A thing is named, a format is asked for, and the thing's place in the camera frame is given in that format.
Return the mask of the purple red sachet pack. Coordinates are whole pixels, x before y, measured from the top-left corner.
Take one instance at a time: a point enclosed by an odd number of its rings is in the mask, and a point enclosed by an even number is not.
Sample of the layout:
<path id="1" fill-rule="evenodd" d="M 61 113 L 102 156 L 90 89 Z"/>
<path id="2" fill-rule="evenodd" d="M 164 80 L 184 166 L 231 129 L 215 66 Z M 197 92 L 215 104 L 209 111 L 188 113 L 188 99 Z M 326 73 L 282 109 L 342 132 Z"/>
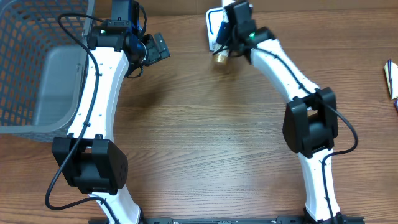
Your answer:
<path id="1" fill-rule="evenodd" d="M 394 106 L 395 106 L 396 110 L 398 111 L 398 99 L 396 99 L 396 100 L 394 101 Z"/>

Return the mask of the beige snack bag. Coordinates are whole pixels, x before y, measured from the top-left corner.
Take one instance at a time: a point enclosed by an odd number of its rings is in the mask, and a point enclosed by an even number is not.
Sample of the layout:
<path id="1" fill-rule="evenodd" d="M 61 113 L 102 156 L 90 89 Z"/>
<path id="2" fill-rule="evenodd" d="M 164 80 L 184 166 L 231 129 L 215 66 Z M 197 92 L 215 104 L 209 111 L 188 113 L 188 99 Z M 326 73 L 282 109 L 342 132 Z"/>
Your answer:
<path id="1" fill-rule="evenodd" d="M 397 98 L 397 64 L 395 64 L 391 59 L 389 59 L 385 66 L 384 72 L 386 75 L 387 87 L 389 89 L 389 94 L 391 99 Z"/>

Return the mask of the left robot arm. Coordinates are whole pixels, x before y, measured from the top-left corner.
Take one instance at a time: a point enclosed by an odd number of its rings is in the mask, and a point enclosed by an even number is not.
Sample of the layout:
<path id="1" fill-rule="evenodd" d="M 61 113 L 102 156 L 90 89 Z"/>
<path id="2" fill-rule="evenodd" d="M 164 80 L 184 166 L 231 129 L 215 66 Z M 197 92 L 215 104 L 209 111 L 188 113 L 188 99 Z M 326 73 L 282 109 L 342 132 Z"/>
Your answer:
<path id="1" fill-rule="evenodd" d="M 114 117 L 121 84 L 135 69 L 170 57 L 160 33 L 147 34 L 130 21 L 101 21 L 80 46 L 88 55 L 88 71 L 77 114 L 65 137 L 56 137 L 52 153 L 59 169 L 52 179 L 45 204 L 64 210 L 95 201 L 107 216 L 105 223 L 145 223 L 143 211 L 129 193 L 125 153 L 114 143 Z M 66 205 L 50 204 L 60 176 L 87 197 Z"/>

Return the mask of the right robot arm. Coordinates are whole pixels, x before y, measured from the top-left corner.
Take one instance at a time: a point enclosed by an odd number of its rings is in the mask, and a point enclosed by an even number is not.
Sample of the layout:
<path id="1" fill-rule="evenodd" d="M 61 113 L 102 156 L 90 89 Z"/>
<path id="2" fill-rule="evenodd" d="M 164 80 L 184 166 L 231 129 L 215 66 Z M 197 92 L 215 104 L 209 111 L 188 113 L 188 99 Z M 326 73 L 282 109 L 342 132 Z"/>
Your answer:
<path id="1" fill-rule="evenodd" d="M 215 54 L 244 56 L 273 84 L 286 102 L 282 134 L 298 155 L 305 190 L 305 218 L 309 223 L 337 223 L 332 157 L 338 135 L 339 112 L 330 88 L 321 89 L 289 59 L 279 40 L 253 21 L 223 21 L 216 36 Z"/>

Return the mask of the white gold-capped cream tube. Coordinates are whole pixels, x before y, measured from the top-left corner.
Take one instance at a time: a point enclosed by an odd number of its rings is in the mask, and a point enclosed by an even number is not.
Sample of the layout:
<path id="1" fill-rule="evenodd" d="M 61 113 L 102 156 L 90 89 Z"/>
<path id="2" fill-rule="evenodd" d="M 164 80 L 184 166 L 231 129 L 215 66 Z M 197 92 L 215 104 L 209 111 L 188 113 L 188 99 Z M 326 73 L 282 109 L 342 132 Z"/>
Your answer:
<path id="1" fill-rule="evenodd" d="M 215 65 L 226 65 L 229 59 L 229 52 L 227 50 L 214 53 L 213 54 L 213 63 Z"/>

